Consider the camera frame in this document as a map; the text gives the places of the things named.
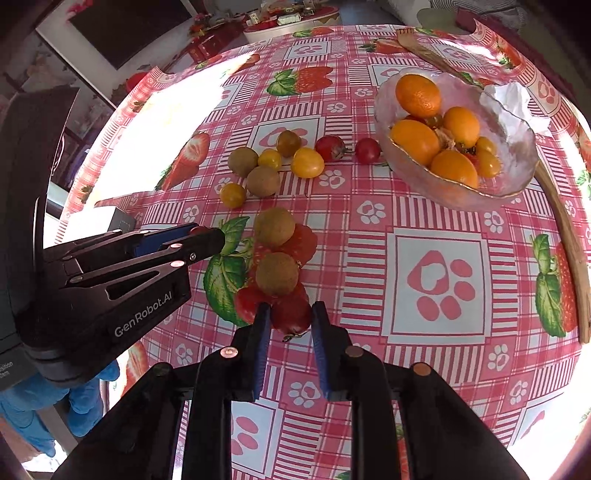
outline wooden spatula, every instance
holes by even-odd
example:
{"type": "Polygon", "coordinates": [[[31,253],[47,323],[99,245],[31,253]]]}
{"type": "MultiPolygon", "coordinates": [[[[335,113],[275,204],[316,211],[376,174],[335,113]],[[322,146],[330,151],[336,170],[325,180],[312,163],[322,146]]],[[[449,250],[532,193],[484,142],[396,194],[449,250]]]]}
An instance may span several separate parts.
{"type": "MultiPolygon", "coordinates": [[[[413,28],[397,30],[397,37],[398,43],[417,57],[434,65],[442,72],[450,73],[463,82],[469,83],[446,59],[419,45],[413,28]]],[[[560,200],[560,195],[552,182],[550,173],[541,161],[538,162],[538,166],[535,169],[535,179],[542,187],[548,203],[552,208],[566,252],[566,258],[569,262],[570,273],[573,277],[574,293],[577,299],[579,342],[589,343],[589,336],[591,335],[591,287],[589,285],[589,273],[587,272],[586,254],[580,238],[575,233],[573,222],[560,200]]]]}

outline person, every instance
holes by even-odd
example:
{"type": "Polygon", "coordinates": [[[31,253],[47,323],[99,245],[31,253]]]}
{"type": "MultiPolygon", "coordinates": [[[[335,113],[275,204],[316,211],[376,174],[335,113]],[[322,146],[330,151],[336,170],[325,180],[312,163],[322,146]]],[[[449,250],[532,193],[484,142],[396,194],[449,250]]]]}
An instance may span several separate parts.
{"type": "Polygon", "coordinates": [[[73,435],[83,437],[103,416],[100,380],[115,381],[118,378],[119,365],[116,361],[88,383],[76,388],[56,387],[37,373],[0,392],[0,414],[28,443],[53,457],[56,454],[55,439],[36,411],[54,405],[69,394],[67,425],[73,435]]]}

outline television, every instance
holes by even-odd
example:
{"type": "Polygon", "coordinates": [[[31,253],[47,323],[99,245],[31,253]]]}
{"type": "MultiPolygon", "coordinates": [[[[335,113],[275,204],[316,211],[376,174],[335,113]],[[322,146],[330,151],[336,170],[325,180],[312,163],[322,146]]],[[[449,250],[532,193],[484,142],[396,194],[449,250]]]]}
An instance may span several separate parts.
{"type": "Polygon", "coordinates": [[[94,0],[70,22],[116,69],[189,20],[180,0],[94,0]]]}

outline floor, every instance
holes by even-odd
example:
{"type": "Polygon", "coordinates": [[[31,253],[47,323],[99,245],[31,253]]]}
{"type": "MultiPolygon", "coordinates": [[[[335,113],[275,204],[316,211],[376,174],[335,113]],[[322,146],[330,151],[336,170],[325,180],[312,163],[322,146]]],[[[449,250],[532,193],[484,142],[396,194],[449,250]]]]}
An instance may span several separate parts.
{"type": "Polygon", "coordinates": [[[382,10],[376,2],[364,0],[332,0],[339,7],[343,25],[404,25],[394,15],[382,10]]]}

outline glass bowl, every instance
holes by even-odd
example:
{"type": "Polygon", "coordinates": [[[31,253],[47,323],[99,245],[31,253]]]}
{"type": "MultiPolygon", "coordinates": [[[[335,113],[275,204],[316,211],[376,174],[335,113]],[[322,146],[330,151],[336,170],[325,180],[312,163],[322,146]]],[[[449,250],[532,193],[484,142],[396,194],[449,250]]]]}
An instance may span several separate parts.
{"type": "Polygon", "coordinates": [[[488,96],[482,89],[468,85],[449,73],[409,68],[384,82],[375,98],[376,133],[390,168],[417,193],[453,210],[492,210],[510,202],[531,182],[539,162],[535,135],[527,122],[507,112],[514,117],[516,125],[508,135],[498,116],[480,104],[481,95],[488,96]],[[463,106],[478,117],[480,135],[490,138],[498,149],[497,157],[502,162],[502,170],[497,177],[480,178],[478,190],[443,179],[415,162],[390,139],[392,125],[408,115],[398,103],[395,90],[398,80],[409,73],[423,75],[437,84],[441,91],[442,113],[452,106],[463,106]]]}

